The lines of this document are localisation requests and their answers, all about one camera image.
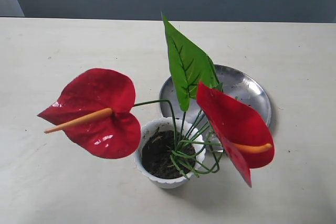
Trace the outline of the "artificial red anthurium plant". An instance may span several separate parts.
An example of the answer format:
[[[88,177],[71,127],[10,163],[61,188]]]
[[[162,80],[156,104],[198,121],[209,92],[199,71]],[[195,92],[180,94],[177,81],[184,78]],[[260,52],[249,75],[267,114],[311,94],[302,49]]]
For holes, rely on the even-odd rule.
[[[175,157],[192,159],[203,150],[212,151],[215,146],[223,148],[234,167],[247,185],[251,185],[251,170],[268,165],[274,158],[275,147],[272,134],[257,111],[232,98],[223,91],[215,65],[211,58],[191,40],[178,31],[166,17],[162,19],[169,71],[175,87],[180,109],[184,114],[190,99],[196,101],[200,111],[186,135],[182,128],[174,127]],[[131,113],[138,106],[135,101],[133,81],[126,75],[102,68],[89,69],[62,90],[59,98],[39,113],[50,122],[52,128],[46,133],[63,131],[75,144],[91,155],[104,159],[121,159],[138,149],[141,140],[141,124]],[[207,129],[212,128],[219,143],[203,140],[202,149],[195,152],[192,143]],[[195,169],[188,162],[180,163],[201,176],[219,171],[220,155],[213,155],[214,164],[201,164]]]

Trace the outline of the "white scalloped flower pot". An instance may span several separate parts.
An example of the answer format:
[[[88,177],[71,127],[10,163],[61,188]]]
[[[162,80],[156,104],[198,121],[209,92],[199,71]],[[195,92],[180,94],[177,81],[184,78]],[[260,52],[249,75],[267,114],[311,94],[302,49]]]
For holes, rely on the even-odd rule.
[[[172,117],[169,118],[159,118],[155,119],[153,121],[148,122],[144,126],[141,127],[141,140],[140,140],[140,145],[138,149],[133,153],[133,159],[134,163],[137,166],[137,169],[146,177],[148,178],[154,185],[158,186],[159,188],[163,189],[173,189],[176,187],[179,187],[183,185],[185,182],[187,182],[188,179],[190,179],[194,173],[193,172],[188,172],[187,178],[184,176],[181,176],[179,178],[174,178],[174,179],[163,179],[159,177],[155,177],[154,175],[150,174],[143,166],[142,164],[142,150],[145,146],[145,144],[149,141],[149,139],[156,133],[156,132],[164,132],[164,131],[170,131],[174,130],[173,127],[173,119]],[[176,129],[178,131],[181,130],[182,128],[182,120],[176,120]],[[188,130],[192,127],[191,123],[184,122],[183,129],[182,129],[182,134],[186,135]],[[199,152],[202,149],[201,144],[196,144],[195,142],[201,142],[204,143],[202,135],[199,135],[196,138],[196,141],[193,141],[192,146],[195,150],[195,152]],[[205,159],[205,153],[206,149],[203,149],[197,156],[196,160],[200,162],[196,162],[194,168],[199,169],[201,167],[201,164],[203,164],[203,161]]]

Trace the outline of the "dark potting soil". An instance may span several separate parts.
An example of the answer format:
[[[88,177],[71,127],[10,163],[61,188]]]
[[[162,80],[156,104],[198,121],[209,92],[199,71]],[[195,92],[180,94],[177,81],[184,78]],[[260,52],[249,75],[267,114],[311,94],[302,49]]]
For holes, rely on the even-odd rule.
[[[180,170],[185,174],[190,170],[183,166],[180,162],[188,162],[191,166],[195,166],[195,161],[175,157],[175,163],[172,162],[171,150],[174,149],[174,131],[155,132],[149,138],[142,149],[142,165],[153,176],[163,179],[175,179],[182,176]]]

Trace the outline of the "round stainless steel plate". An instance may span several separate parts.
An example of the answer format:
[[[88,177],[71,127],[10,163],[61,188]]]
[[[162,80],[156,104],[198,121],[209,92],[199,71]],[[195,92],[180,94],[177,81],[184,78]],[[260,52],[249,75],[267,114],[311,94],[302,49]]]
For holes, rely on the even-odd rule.
[[[271,123],[272,108],[271,102],[264,91],[254,79],[245,73],[231,67],[215,65],[217,77],[223,83],[224,93],[253,108],[262,117],[265,124],[269,127]],[[183,111],[180,109],[176,91],[172,78],[169,77],[161,88],[160,99],[170,100],[176,119],[182,119]],[[171,110],[166,102],[160,103],[160,110],[163,117],[171,117]],[[185,120],[194,123],[200,111],[196,101],[190,99],[190,106],[186,113]],[[219,143],[217,136],[210,127],[202,134],[203,140]]]

